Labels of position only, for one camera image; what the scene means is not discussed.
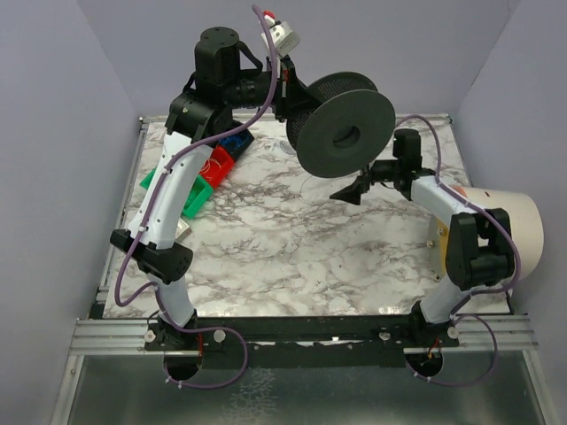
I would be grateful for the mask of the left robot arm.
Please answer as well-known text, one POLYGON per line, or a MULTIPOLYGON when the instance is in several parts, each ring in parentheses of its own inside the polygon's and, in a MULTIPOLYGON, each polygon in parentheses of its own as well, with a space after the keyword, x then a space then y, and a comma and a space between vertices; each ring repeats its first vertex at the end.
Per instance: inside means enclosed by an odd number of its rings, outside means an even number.
POLYGON ((150 187, 128 226, 111 235, 112 245, 146 274, 159 315, 173 328, 186 327, 196 315, 185 283, 193 253, 176 242, 177 221, 215 145, 244 132, 266 110, 284 122, 319 105, 295 72, 290 53, 299 36, 289 24, 273 23, 262 39, 268 48, 265 63, 231 28, 211 27, 201 34, 196 69, 169 106, 150 187))

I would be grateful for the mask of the black cable spool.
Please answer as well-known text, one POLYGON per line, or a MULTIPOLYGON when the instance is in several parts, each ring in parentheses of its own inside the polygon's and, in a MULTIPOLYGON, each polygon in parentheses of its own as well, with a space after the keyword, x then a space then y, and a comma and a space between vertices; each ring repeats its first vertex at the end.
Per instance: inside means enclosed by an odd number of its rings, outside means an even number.
POLYGON ((286 120, 286 134, 302 168, 321 178, 354 173, 374 160, 395 127, 391 101, 355 72, 333 73, 307 87, 320 102, 286 120))

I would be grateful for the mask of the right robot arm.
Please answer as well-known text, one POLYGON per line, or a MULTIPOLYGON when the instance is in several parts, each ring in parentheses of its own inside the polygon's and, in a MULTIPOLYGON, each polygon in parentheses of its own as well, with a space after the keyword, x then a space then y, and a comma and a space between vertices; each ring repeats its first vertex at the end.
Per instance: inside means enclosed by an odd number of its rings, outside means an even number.
POLYGON ((424 167, 416 130, 395 130, 392 154, 392 159, 375 161, 330 197, 358 205, 371 186, 391 182, 404 198, 437 219, 438 235, 446 239, 445 273, 413 314, 424 326, 447 323, 472 296, 495 292, 495 285, 515 274, 519 253, 511 238, 510 217, 501 208, 474 204, 443 183, 437 171, 424 167))

